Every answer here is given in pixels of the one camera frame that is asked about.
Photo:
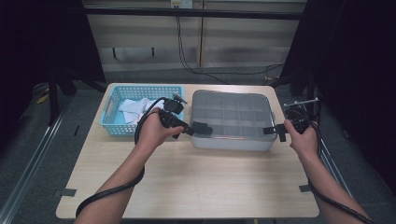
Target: person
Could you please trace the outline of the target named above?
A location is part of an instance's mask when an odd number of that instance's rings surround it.
[[[143,124],[139,141],[134,149],[97,192],[115,188],[135,179],[154,150],[167,137],[184,130],[183,127],[164,128],[157,113],[159,108],[156,107],[152,111],[153,113],[148,116]],[[285,127],[291,136],[290,146],[298,154],[316,189],[337,202],[367,216],[360,205],[337,184],[318,159],[317,138],[314,129],[308,128],[303,134],[299,134],[288,120],[285,120]],[[130,188],[88,204],[78,215],[75,223],[120,223],[133,191],[134,188]],[[326,203],[320,202],[320,206],[329,223],[359,223],[354,217],[350,217]]]

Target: transparent lid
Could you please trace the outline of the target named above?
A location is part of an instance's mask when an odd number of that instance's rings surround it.
[[[196,91],[192,96],[191,127],[194,137],[271,141],[275,127],[268,98],[257,93]]]

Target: person's left arm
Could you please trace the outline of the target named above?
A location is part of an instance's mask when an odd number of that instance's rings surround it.
[[[151,154],[164,142],[165,138],[182,131],[183,127],[165,129],[161,125],[158,113],[149,115],[140,132],[137,145],[97,192],[112,189],[134,180]],[[119,223],[133,191],[134,188],[130,188],[88,204],[78,215],[75,223]]]

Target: wooden table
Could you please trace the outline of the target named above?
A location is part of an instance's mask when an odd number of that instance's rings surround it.
[[[66,186],[74,197],[63,196],[59,218],[74,218],[78,205],[119,167],[134,147],[132,137],[111,137],[99,124],[109,85]],[[184,120],[189,122],[191,97],[197,90],[252,92],[266,95],[276,123],[284,116],[271,87],[182,85]],[[277,139],[267,152],[196,148],[182,134],[161,145],[146,164],[146,174],[135,187],[124,218],[277,218],[316,217],[318,206],[306,185],[303,166],[287,142]]]

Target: blue basket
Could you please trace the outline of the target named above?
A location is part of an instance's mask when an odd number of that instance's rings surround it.
[[[134,136],[136,125],[125,123],[123,113],[119,111],[120,104],[126,99],[139,101],[148,98],[151,101],[161,97],[173,99],[174,93],[182,98],[184,89],[181,86],[115,86],[107,99],[100,118],[100,124],[111,136]],[[176,115],[183,120],[184,112]]]

